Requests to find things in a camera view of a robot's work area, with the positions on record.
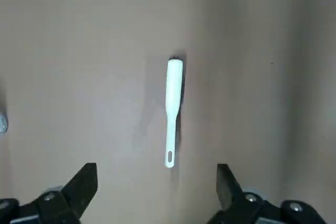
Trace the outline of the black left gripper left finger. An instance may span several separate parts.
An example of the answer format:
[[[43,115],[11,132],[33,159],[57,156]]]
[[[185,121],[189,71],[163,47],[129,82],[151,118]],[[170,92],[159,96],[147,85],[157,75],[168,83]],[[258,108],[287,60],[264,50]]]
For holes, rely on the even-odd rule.
[[[97,190],[97,164],[85,163],[64,186],[48,189],[27,204],[2,198],[1,223],[81,223]]]

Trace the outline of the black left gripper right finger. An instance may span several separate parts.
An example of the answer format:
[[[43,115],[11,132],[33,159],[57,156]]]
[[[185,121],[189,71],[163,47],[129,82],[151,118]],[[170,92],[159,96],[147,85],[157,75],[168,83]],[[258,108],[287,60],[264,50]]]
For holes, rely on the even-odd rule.
[[[216,192],[221,210],[209,223],[325,223],[309,204],[284,200],[276,206],[257,193],[243,191],[227,164],[216,168]]]

